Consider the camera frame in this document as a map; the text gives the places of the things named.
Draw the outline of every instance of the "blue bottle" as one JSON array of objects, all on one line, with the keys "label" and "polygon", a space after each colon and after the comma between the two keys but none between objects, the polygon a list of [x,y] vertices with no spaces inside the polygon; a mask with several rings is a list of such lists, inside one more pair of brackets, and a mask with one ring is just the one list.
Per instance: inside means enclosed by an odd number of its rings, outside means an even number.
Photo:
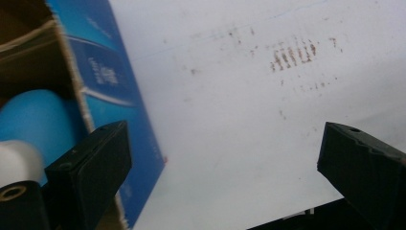
[{"label": "blue bottle", "polygon": [[0,111],[0,142],[20,140],[33,145],[41,153],[45,167],[85,134],[77,105],[49,90],[17,95]]}]

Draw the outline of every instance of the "open box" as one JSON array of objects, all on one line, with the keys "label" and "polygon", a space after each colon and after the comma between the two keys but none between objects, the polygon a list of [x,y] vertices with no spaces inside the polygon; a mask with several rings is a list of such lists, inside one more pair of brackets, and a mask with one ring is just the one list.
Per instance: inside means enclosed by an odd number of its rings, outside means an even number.
[{"label": "open box", "polygon": [[133,169],[111,213],[132,227],[164,160],[108,1],[0,1],[0,15],[0,106],[50,89],[78,101],[88,131],[127,120]]}]

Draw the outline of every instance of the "round white object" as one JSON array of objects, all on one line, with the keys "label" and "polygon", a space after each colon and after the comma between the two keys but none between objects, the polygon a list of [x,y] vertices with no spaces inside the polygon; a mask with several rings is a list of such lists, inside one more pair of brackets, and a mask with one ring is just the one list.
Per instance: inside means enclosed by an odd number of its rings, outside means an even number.
[{"label": "round white object", "polygon": [[44,174],[40,152],[23,141],[0,142],[0,188],[23,180],[40,182]]}]

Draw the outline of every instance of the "white panel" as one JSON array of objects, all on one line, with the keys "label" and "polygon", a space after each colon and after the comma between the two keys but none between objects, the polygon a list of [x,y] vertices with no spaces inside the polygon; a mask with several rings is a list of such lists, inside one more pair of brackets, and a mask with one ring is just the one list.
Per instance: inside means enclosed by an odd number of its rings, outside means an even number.
[{"label": "white panel", "polygon": [[326,121],[406,150],[406,2],[111,0],[169,162],[136,228],[246,229],[341,196]]}]

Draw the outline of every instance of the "white object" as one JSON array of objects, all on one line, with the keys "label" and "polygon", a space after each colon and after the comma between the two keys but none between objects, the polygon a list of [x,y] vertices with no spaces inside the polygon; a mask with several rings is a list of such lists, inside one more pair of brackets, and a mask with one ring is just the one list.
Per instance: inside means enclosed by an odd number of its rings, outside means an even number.
[{"label": "white object", "polygon": [[39,151],[23,141],[0,142],[0,188],[23,180],[40,182],[43,162]]},{"label": "white object", "polygon": [[169,162],[135,229],[248,229],[341,195],[325,122],[406,150],[406,1],[111,0]]}]

